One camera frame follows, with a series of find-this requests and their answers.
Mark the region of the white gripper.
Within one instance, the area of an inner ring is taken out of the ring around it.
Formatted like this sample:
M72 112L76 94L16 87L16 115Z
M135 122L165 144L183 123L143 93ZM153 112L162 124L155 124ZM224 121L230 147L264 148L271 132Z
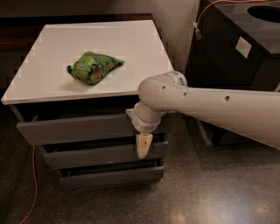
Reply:
M142 102L137 103L134 108L125 110L131 118L132 124L138 132L136 135L136 151L140 159L145 158L149 152L153 139L153 132L161 122L162 112L154 111Z

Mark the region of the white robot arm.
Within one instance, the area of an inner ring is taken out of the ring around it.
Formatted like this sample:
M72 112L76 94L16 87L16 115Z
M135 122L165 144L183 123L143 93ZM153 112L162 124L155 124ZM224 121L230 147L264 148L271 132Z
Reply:
M172 111L280 149L279 92L188 87L185 76L172 71L143 80L138 97L126 114L138 131L139 158L147 156L152 132Z

